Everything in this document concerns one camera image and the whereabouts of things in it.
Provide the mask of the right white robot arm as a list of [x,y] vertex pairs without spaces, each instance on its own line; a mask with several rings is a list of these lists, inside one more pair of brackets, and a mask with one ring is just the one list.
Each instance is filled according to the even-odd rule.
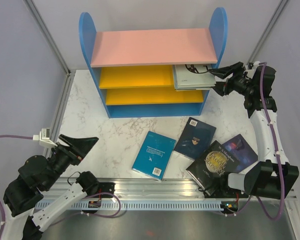
[[227,173],[218,184],[219,193],[229,197],[240,190],[250,196],[285,199],[299,170],[289,163],[278,133],[277,106],[270,95],[275,69],[257,61],[247,65],[237,62],[208,72],[222,80],[213,87],[217,94],[226,96],[235,91],[244,96],[243,105],[254,129],[258,151],[257,164],[245,174]]

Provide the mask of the pale grey Gatsby book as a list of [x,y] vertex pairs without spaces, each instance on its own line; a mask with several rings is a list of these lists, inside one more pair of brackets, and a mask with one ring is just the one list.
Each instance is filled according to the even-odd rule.
[[207,72],[210,64],[177,64],[173,65],[173,78],[175,88],[207,88],[214,87],[214,75]]

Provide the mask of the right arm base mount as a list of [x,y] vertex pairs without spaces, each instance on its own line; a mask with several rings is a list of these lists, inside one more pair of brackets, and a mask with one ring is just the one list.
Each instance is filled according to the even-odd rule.
[[240,190],[223,186],[220,184],[220,181],[215,182],[206,189],[199,187],[198,190],[203,193],[205,198],[221,200],[223,210],[218,213],[223,214],[225,217],[230,215],[236,216],[241,210],[240,201],[249,199],[249,195]]

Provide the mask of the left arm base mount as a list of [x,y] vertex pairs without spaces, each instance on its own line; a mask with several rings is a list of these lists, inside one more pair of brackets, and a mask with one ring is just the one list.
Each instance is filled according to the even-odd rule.
[[[99,184],[99,187],[97,189],[97,193],[114,193],[115,191],[115,183],[114,182],[101,182]],[[90,200],[88,202],[88,208],[99,208],[101,206],[102,203],[102,199],[108,199],[111,198],[110,195],[106,195],[106,194],[102,194],[102,195],[98,195],[97,196],[98,199],[97,200]]]

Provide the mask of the light blue book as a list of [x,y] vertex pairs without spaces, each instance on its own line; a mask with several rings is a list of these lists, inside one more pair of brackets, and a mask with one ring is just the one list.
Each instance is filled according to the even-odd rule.
[[187,91],[187,90],[188,91],[190,91],[190,90],[191,91],[193,91],[193,90],[194,91],[196,91],[196,90],[197,91],[201,91],[201,90],[202,91],[204,91],[204,90],[207,91],[207,90],[211,90],[211,89],[212,89],[212,87],[205,87],[205,88],[204,87],[202,87],[202,88],[201,87],[197,87],[197,88],[196,87],[194,87],[194,88],[193,87],[192,88],[175,88],[176,91]]

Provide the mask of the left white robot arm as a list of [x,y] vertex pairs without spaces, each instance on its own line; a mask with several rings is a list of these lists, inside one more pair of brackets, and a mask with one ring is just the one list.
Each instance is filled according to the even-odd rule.
[[33,141],[51,149],[52,153],[49,158],[34,155],[27,159],[19,168],[18,177],[6,188],[3,201],[0,201],[0,240],[38,240],[72,204],[98,194],[99,181],[90,171],[85,171],[67,193],[41,212],[34,213],[36,204],[44,197],[42,192],[49,191],[70,165],[79,165],[99,140],[98,137],[77,139],[63,134],[59,138],[64,144],[53,142],[43,132],[33,136]]

